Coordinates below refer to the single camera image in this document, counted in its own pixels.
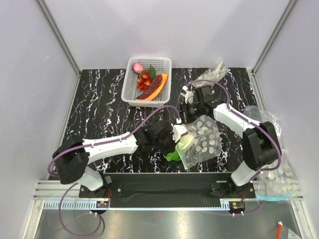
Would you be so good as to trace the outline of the green lettuce head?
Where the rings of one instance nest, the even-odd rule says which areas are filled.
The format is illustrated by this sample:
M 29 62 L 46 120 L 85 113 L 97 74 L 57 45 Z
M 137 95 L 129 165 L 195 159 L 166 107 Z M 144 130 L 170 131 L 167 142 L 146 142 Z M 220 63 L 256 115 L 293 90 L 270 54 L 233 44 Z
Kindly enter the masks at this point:
M 184 135 L 180 138 L 178 144 L 175 147 L 175 151 L 164 156 L 166 161 L 181 161 L 182 157 L 185 156 L 185 153 L 190 149 L 193 145 L 194 136 L 192 134 Z

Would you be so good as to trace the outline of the zip bag with white slices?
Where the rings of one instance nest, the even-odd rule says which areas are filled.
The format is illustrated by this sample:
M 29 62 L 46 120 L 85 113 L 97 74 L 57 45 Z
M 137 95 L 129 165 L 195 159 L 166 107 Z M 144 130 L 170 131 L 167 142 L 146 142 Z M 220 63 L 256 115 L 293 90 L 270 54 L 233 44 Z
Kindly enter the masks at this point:
M 215 120 L 202 115 L 194 122 L 187 124 L 186 127 L 188 128 L 188 134 L 194 136 L 193 145 L 181 160 L 186 170 L 220 155 L 222 147 Z

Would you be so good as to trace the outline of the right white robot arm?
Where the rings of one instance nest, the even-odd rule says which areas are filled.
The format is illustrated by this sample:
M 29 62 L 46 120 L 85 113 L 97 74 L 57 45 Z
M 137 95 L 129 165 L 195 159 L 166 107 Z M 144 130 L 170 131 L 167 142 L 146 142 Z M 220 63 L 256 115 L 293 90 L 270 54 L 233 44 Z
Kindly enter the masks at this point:
M 261 172 L 269 171 L 269 165 L 277 162 L 272 169 L 277 170 L 282 161 L 282 152 L 274 125 L 259 122 L 235 110 L 230 105 L 230 98 L 214 97 L 209 86 L 202 86 L 190 91 L 183 86 L 185 101 L 180 104 L 180 117 L 185 122 L 192 122 L 200 116 L 208 116 L 218 121 L 242 139 L 243 161 L 232 172 L 226 191 L 231 197 L 238 197 L 244 192 L 244 186 L 253 181 Z

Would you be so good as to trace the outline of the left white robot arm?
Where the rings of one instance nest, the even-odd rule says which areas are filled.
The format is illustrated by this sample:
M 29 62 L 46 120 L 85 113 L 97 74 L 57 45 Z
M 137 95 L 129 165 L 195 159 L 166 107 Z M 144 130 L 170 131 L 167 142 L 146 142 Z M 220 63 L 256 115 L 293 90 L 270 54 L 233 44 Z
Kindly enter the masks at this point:
M 134 133 L 127 132 L 109 138 L 69 138 L 52 156 L 57 177 L 62 185 L 77 183 L 96 197 L 103 197 L 108 185 L 102 174 L 90 168 L 89 164 L 107 157 L 155 148 L 167 156 L 175 151 L 183 132 L 181 125 L 156 121 L 138 128 Z

